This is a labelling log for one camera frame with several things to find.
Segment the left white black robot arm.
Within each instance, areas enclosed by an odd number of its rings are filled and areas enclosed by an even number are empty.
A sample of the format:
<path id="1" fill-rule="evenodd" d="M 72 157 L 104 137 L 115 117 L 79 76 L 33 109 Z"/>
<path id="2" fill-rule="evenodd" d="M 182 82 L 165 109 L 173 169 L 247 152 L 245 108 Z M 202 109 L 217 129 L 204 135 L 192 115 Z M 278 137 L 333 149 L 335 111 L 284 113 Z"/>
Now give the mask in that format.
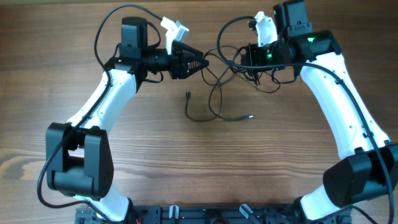
<path id="1" fill-rule="evenodd" d="M 160 24 L 166 30 L 164 48 L 149 45 L 147 19 L 123 18 L 121 42 L 104 64 L 100 84 L 79 112 L 65 123 L 52 123 L 45 135 L 46 163 L 39 182 L 89 206 L 95 223 L 141 222 L 132 200 L 113 184 L 108 136 L 148 73 L 185 79 L 208 66 L 201 51 L 184 43 L 187 27 L 168 18 Z"/>

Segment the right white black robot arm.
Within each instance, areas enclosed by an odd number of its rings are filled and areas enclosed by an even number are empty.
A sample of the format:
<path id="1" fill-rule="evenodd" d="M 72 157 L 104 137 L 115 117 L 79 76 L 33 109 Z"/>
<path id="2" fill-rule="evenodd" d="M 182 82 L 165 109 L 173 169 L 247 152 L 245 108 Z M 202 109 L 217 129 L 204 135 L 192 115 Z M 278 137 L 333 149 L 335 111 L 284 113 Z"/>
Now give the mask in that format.
<path id="1" fill-rule="evenodd" d="M 365 200 L 392 196 L 397 146 L 377 125 L 351 81 L 340 45 L 329 30 L 314 31 L 303 1 L 275 5 L 274 15 L 249 19 L 257 42 L 242 65 L 250 74 L 291 66 L 315 95 L 334 135 L 340 161 L 321 186 L 298 201 L 304 222 L 324 220 Z"/>

